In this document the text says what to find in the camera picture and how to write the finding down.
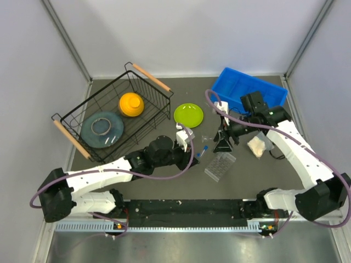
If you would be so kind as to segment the blue capped test tube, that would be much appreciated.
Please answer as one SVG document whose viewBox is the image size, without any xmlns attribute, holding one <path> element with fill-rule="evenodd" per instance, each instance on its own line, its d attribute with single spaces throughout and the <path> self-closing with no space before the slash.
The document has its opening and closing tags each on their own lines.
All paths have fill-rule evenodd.
<svg viewBox="0 0 351 263">
<path fill-rule="evenodd" d="M 197 156 L 198 156 L 198 157 L 202 157 L 203 154 L 207 151 L 207 149 L 208 149 L 208 146 L 205 145 L 205 146 L 203 147 L 202 151 L 199 152 L 199 153 L 197 154 Z"/>
</svg>

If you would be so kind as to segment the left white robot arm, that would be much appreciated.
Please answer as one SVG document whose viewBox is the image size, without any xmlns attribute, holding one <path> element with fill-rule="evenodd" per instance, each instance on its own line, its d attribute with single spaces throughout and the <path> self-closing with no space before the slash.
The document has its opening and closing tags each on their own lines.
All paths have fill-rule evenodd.
<svg viewBox="0 0 351 263">
<path fill-rule="evenodd" d="M 192 140 L 186 136 L 171 138 L 161 135 L 143 149 L 133 151 L 108 164 L 81 171 L 52 170 L 37 190 L 39 208 L 48 223 L 71 214 L 100 213 L 119 217 L 124 201 L 117 190 L 100 192 L 101 188 L 141 178 L 154 179 L 156 168 L 175 165 L 181 176 L 198 164 Z"/>
</svg>

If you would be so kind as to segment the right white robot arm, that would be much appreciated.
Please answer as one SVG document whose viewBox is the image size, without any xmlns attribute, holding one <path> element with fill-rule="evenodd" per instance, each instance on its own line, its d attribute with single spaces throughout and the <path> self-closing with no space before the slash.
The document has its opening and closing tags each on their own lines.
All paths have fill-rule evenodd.
<svg viewBox="0 0 351 263">
<path fill-rule="evenodd" d="M 215 152 L 230 152 L 239 144 L 239 137 L 251 132 L 263 132 L 285 156 L 298 174 L 303 190 L 269 188 L 257 194 L 256 201 L 244 205 L 246 217 L 257 213 L 270 216 L 275 210 L 299 213 L 308 221 L 333 212 L 350 199 L 350 177 L 339 173 L 318 156 L 297 130 L 291 116 L 281 106 L 268 107 L 260 92 L 241 98 L 248 115 L 237 119 L 229 115 L 229 104 L 221 99 L 212 103 L 221 123 L 214 141 Z"/>
</svg>

